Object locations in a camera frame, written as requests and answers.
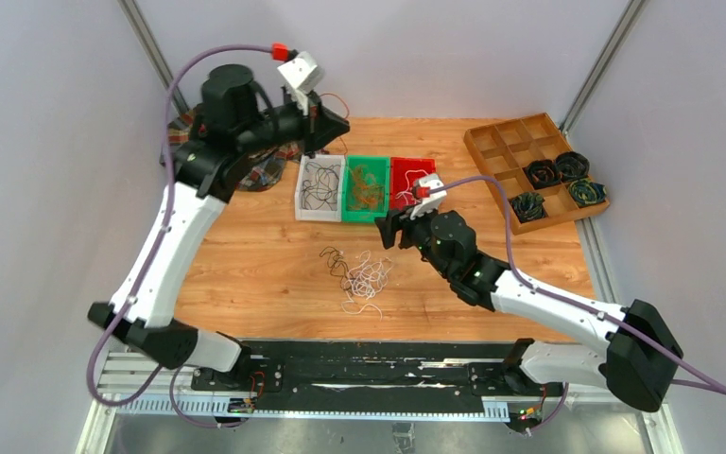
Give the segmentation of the red plastic bin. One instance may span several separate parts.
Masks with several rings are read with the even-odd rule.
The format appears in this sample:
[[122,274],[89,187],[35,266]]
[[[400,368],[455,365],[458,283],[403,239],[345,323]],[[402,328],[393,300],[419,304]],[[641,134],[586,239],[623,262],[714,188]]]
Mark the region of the red plastic bin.
[[436,172],[431,158],[391,157],[389,209],[403,209],[416,203],[411,187],[415,180]]

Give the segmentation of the green plastic bin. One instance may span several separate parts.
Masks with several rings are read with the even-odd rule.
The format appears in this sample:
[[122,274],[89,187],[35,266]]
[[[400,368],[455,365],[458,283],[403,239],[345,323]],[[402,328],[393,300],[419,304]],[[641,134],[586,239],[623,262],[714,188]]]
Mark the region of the green plastic bin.
[[348,155],[339,203],[341,221],[373,223],[389,210],[390,160]]

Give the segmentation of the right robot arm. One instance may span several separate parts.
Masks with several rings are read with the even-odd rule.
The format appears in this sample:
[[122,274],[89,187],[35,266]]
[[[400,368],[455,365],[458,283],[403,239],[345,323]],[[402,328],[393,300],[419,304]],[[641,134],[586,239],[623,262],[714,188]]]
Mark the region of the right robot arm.
[[600,302],[519,278],[512,265],[478,249],[475,231],[455,211],[412,218],[406,209],[391,210],[375,225],[385,248],[416,248],[467,305],[530,319],[573,339],[518,340],[502,369],[511,392],[567,382],[606,389],[636,410],[662,407],[683,349],[652,304]]

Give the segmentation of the plaid cloth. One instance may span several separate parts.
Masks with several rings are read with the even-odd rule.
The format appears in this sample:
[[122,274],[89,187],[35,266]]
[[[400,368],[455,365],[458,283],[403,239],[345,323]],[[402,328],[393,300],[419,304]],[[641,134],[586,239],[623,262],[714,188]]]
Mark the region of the plaid cloth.
[[[201,105],[179,115],[168,123],[168,144],[172,148],[183,145],[190,130],[200,114]],[[303,155],[303,147],[298,142],[289,142],[266,150],[256,159],[249,173],[237,184],[236,188],[246,192],[263,192],[271,189],[283,177],[288,162],[298,162]]]

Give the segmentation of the rolled dark sock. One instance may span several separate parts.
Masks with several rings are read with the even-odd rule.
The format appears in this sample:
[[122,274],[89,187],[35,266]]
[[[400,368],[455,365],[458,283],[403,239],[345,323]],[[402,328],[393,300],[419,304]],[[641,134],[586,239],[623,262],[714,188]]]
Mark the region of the rolled dark sock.
[[606,186],[587,178],[571,182],[567,185],[567,191],[579,208],[598,205],[607,199]]
[[570,183],[589,175],[589,160],[576,151],[570,150],[560,154],[554,163],[563,183]]
[[544,197],[537,192],[524,192],[509,200],[510,207],[520,223],[546,217]]
[[524,168],[524,173],[534,189],[545,189],[562,183],[553,160],[532,161]]

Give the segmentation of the white plastic bin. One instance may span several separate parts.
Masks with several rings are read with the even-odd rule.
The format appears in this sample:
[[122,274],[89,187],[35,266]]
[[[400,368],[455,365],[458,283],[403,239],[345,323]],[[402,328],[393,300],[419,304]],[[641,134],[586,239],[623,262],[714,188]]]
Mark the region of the white plastic bin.
[[296,220],[341,222],[339,203],[345,168],[343,155],[302,156],[294,191]]

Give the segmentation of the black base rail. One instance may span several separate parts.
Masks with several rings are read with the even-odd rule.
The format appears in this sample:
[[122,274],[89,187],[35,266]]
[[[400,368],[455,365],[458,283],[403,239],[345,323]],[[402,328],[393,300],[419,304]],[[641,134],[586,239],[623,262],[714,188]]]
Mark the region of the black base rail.
[[356,413],[481,412],[486,397],[530,404],[562,395],[562,384],[519,376],[504,342],[249,340],[246,377],[229,382],[199,368],[194,391],[254,397],[258,410]]

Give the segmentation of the wooden compartment tray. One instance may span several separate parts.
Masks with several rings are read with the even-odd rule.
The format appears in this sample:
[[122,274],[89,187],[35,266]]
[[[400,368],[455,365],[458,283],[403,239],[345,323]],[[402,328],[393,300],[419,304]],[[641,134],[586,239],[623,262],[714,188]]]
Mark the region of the wooden compartment tray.
[[609,206],[607,187],[591,177],[591,163],[575,151],[548,113],[478,126],[463,140],[490,186],[511,231],[521,235],[597,216]]

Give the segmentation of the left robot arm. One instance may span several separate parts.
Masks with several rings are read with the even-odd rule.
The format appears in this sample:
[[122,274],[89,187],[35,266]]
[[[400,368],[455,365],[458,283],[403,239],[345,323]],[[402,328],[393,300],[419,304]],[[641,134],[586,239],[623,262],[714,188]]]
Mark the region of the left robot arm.
[[285,98],[268,98],[249,67],[225,64],[209,73],[186,142],[173,152],[174,193],[164,195],[158,220],[126,281],[107,303],[91,305],[88,320],[167,369],[215,370],[230,391],[251,381],[251,365],[235,339],[174,318],[185,274],[218,215],[268,151],[299,142],[312,155],[349,131],[315,92],[323,69],[305,53],[278,68]]

